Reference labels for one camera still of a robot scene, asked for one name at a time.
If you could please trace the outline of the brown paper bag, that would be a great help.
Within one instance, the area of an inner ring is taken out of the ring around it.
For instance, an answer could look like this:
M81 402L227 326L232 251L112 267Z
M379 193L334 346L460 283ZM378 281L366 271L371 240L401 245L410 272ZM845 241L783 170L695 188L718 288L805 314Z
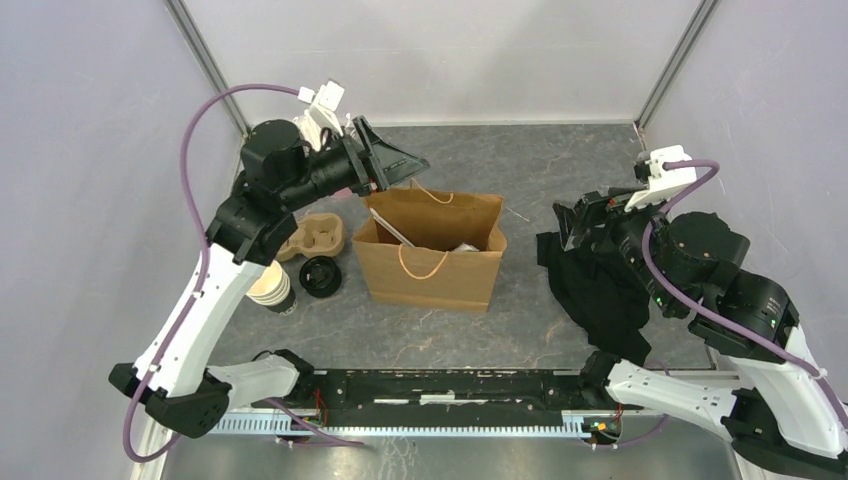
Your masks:
M369 215L352 244L372 298L381 303L485 312L507 240L504 200L490 193L442 192L418 184L365 198ZM371 216L376 211L415 247L401 245ZM462 243L479 252L457 253Z

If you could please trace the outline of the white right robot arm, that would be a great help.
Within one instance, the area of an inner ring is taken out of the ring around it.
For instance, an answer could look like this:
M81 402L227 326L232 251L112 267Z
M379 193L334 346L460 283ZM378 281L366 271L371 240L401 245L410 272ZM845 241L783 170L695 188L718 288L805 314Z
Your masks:
M646 407L728 442L783 475L847 475L847 407L824 385L800 315L778 283L746 271L749 240L713 213L667 217L636 192L590 192L555 203L559 226L537 238L537 261L568 316L595 347L577 382L591 408ZM719 389L646 369L649 310L684 319L744 386Z

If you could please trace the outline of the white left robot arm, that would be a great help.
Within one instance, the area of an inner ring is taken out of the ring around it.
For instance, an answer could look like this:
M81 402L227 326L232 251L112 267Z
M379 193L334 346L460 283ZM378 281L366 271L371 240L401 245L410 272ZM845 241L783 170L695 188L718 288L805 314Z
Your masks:
M309 364L287 350L225 367L209 358L239 302L295 233L298 210L346 188L361 196L385 191L428 168L365 118L353 127L320 148L289 120L263 122L248 135L243 172L201 232L201 256L179 304L148 349L109 374L160 425L198 438L230 409L266 398L297 408L312 399Z

